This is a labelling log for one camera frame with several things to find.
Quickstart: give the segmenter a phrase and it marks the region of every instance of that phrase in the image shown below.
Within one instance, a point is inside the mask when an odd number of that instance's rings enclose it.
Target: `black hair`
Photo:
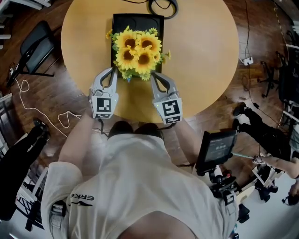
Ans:
[[[299,195],[287,196],[285,199],[282,200],[282,202],[288,206],[294,206],[299,202]]]

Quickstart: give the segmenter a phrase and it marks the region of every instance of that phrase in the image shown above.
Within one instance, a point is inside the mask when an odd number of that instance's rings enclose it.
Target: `black box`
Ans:
[[[130,26],[130,29],[133,31],[145,31],[151,28],[156,28],[158,31],[157,37],[161,41],[161,45],[163,45],[164,16],[152,14],[113,14],[113,34],[123,32],[127,26]],[[116,60],[115,55],[116,52],[111,48],[112,67],[114,67],[113,61]],[[162,64],[157,64],[156,72],[162,73]]]

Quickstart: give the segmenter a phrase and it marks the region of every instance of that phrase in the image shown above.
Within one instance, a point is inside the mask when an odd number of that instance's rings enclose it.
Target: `floor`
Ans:
[[[8,92],[8,89],[5,88],[8,69],[11,63],[17,63],[19,61],[19,48],[22,40],[41,20],[46,20],[52,29],[62,26],[64,16],[71,2],[71,0],[56,0],[50,8],[45,8],[41,11],[24,7],[21,9],[18,8],[18,15],[12,24],[12,38],[4,42],[4,49],[0,51],[0,89],[4,93]],[[224,2],[227,4],[236,22],[240,40],[240,58],[244,59],[248,56],[248,53],[245,55],[248,36],[245,1],[224,0]],[[277,91],[272,90],[269,97],[263,99],[261,94],[265,92],[266,84],[259,84],[257,82],[258,78],[263,79],[265,76],[260,62],[265,61],[269,66],[278,66],[275,51],[277,50],[284,53],[284,41],[273,10],[274,4],[271,0],[247,0],[247,3],[250,24],[248,45],[250,55],[254,58],[254,64],[250,66],[251,80],[249,81],[248,78],[248,68],[239,61],[235,75],[223,95],[203,112],[187,119],[199,136],[202,136],[205,130],[231,127],[233,121],[231,112],[238,102],[244,101],[248,106],[253,107],[249,98],[249,92],[244,91],[242,84],[246,84],[247,87],[250,87],[252,100],[260,105],[260,109],[271,116],[275,121],[279,121],[280,119],[282,104],[278,99]],[[278,10],[278,16],[282,30],[285,33],[290,28],[290,20],[280,9]],[[56,38],[58,40],[60,39],[60,30],[57,31]],[[30,90],[22,93],[24,104],[27,107],[35,107],[42,110],[52,120],[55,126],[67,135],[75,126],[78,119],[71,116],[70,127],[63,128],[57,116],[66,111],[82,114],[84,109],[88,106],[88,102],[68,74],[60,50],[55,52],[43,64],[39,72],[44,72],[55,60],[57,61],[48,71],[48,73],[55,73],[55,77],[23,75],[18,78],[18,81],[21,82],[26,79],[30,84]],[[11,92],[14,95],[13,101],[17,115],[25,132],[29,132],[32,128],[33,117],[39,117],[41,120],[47,122],[47,119],[36,110],[25,110],[23,108],[19,98],[19,88],[16,84],[11,87]],[[255,111],[263,118],[265,123],[274,127],[276,126],[276,123],[260,110],[255,109]],[[61,120],[67,123],[66,116],[62,116]],[[119,118],[114,117],[112,120],[106,121],[105,131],[109,132],[109,128],[117,120],[119,120]],[[240,121],[246,122],[247,120],[246,118],[240,117]],[[39,161],[42,165],[49,165],[51,162],[58,160],[59,151],[65,141],[65,137],[54,127],[50,127],[50,133],[51,139],[40,155]],[[185,158],[178,145],[174,131],[170,129],[165,131],[164,134],[166,148],[173,162],[176,164],[184,163]],[[93,135],[93,143],[88,158],[97,158],[103,153],[105,140],[103,135]],[[246,155],[257,155],[259,145],[248,135],[241,133],[238,135],[234,152]],[[240,185],[248,181],[253,167],[250,160],[240,157],[229,159],[224,166],[232,170],[233,175],[237,177],[237,181]],[[89,172],[96,171],[95,167],[92,167],[92,162],[86,162],[86,167]]]

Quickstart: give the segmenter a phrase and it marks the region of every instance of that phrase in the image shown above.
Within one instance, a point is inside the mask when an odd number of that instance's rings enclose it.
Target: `white t-shirt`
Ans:
[[[71,239],[117,239],[154,211],[180,220],[199,239],[227,239],[232,232],[237,205],[228,209],[199,178],[173,165],[162,139],[116,135],[107,141],[105,155],[99,173],[86,182],[75,165],[50,164],[42,200],[49,238],[51,207],[61,199]]]

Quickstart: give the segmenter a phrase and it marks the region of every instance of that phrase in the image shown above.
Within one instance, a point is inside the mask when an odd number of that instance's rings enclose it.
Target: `power outlet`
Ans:
[[[251,65],[251,64],[253,64],[253,58],[249,57],[249,58],[245,59],[243,62],[244,62],[244,65]]]

